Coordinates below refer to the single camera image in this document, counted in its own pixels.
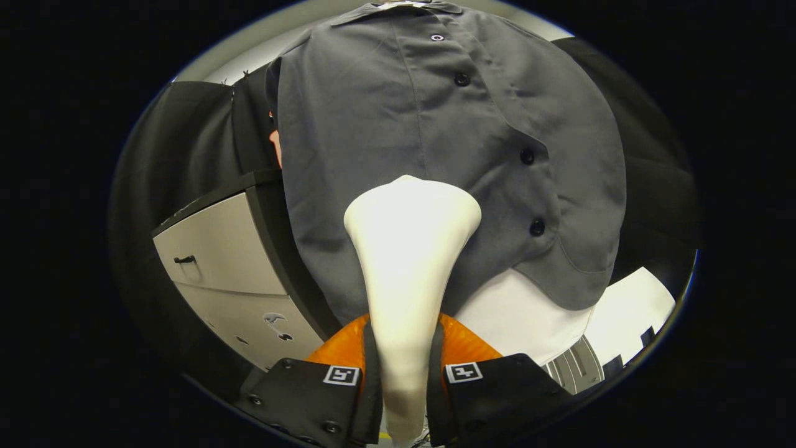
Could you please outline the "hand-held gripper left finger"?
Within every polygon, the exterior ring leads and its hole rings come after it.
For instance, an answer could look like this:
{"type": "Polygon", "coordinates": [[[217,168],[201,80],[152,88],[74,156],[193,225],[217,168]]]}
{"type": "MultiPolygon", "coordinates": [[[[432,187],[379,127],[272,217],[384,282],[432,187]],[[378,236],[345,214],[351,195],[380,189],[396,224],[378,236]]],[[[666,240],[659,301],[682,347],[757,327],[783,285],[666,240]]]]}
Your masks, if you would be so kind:
{"type": "Polygon", "coordinates": [[[364,447],[380,439],[381,369],[369,315],[307,359],[284,358],[241,388],[239,410],[298,447],[364,447]]]}

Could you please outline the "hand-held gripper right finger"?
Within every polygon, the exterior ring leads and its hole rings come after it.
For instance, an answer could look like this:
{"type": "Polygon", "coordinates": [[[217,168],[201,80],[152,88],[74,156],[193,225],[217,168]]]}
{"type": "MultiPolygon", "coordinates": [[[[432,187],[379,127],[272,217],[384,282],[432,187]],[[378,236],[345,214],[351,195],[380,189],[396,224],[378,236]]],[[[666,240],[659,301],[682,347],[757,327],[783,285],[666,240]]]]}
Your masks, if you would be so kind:
{"type": "Polygon", "coordinates": [[[574,406],[575,395],[528,355],[501,355],[454,318],[438,316],[427,378],[433,446],[517,446],[574,406]]]}

